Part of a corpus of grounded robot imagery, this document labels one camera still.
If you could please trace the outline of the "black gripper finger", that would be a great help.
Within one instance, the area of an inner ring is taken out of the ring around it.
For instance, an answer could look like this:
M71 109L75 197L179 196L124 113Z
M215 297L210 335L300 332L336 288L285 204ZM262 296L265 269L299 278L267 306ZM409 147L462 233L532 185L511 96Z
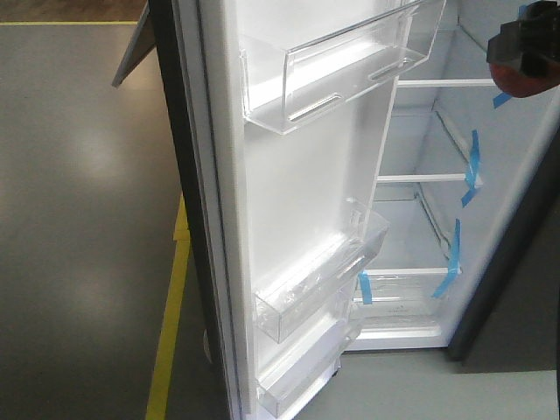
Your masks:
M530 78L544 78L559 63L559 2L523 5L518 18L500 26L487 43L486 62Z

